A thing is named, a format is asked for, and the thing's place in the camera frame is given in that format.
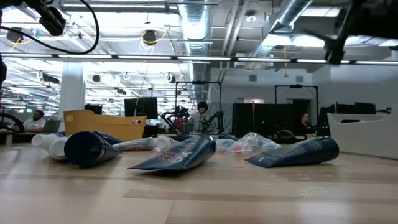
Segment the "ceiling light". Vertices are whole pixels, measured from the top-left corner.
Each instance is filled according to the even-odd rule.
[[[171,60],[170,56],[145,56],[145,55],[119,55],[120,59],[137,59],[137,60]]]
[[[177,57],[178,60],[209,60],[209,61],[230,61],[230,57]]]
[[[84,4],[64,4],[64,7],[86,7]],[[91,7],[104,7],[104,8],[112,8],[112,7],[125,7],[125,8],[151,8],[151,9],[164,9],[164,6],[160,5],[137,5],[137,4],[90,4]]]
[[[26,109],[26,106],[4,106],[4,107],[10,109]]]
[[[257,17],[256,16],[247,16],[246,22],[254,22],[256,21]]]
[[[125,74],[123,74],[123,80],[130,80],[129,72],[126,72]]]
[[[52,57],[52,55],[50,54],[18,54],[18,53],[2,53],[1,54],[2,57],[18,57],[18,58],[23,58],[23,57],[27,57],[27,58],[41,58],[41,57]]]
[[[238,58],[239,62],[290,62],[283,58]]]
[[[326,63],[326,60],[297,59],[298,63]]]
[[[356,65],[398,65],[398,62],[387,61],[357,61]]]
[[[268,36],[262,41],[263,46],[289,46],[292,45],[290,37],[285,35],[268,34]]]
[[[309,35],[299,35],[293,38],[292,45],[297,47],[323,47],[325,42]]]
[[[247,22],[254,22],[257,19],[256,12],[254,10],[246,11],[245,16],[247,16],[247,18],[246,18]]]
[[[110,55],[58,55],[60,58],[112,58]]]

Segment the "dark blue tube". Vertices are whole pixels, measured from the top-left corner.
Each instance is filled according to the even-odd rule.
[[[65,156],[74,165],[89,167],[110,160],[121,152],[91,131],[70,136],[64,147]]]
[[[93,131],[93,132],[94,132],[95,134],[101,136],[105,141],[107,141],[107,142],[108,142],[109,144],[111,144],[111,145],[114,145],[114,144],[118,144],[118,143],[123,142],[122,140],[120,140],[120,139],[118,139],[118,138],[115,138],[115,137],[113,137],[112,135],[105,134],[105,133],[103,133],[103,132],[101,132],[101,131]]]
[[[206,162],[216,152],[216,143],[209,136],[194,136],[168,151],[128,169],[187,170]]]
[[[336,159],[338,154],[339,148],[335,140],[321,137],[268,150],[246,160],[254,165],[270,168],[319,164]]]

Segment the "wall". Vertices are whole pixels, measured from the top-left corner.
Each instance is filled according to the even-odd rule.
[[[398,67],[327,65],[316,71],[312,80],[320,89],[320,106],[363,102],[383,109],[398,104]]]

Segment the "silver ductwork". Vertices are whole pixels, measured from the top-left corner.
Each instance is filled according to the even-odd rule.
[[[178,9],[182,17],[182,30],[184,39],[206,40],[210,28],[210,8],[204,5],[179,5]],[[209,45],[205,43],[186,43],[189,56],[206,56],[209,52]],[[210,66],[203,63],[190,64],[190,76],[192,81],[209,81]],[[208,85],[194,86],[193,94],[197,100],[205,100],[207,94],[203,94],[203,88],[208,90]]]
[[[277,13],[269,16],[264,22],[263,38],[267,38],[270,32],[292,32],[294,22],[300,15],[311,5],[313,0],[285,0],[283,1]],[[266,57],[272,50],[273,46],[263,45],[262,43],[251,54],[251,57],[263,58]],[[265,65],[259,63],[246,63],[245,69],[253,70],[264,68]]]

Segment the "white column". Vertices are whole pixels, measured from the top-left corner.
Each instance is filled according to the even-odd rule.
[[[68,110],[82,110],[85,106],[86,74],[83,64],[79,62],[65,62],[63,64],[60,109],[58,117],[62,121],[58,131],[64,131],[63,112]]]

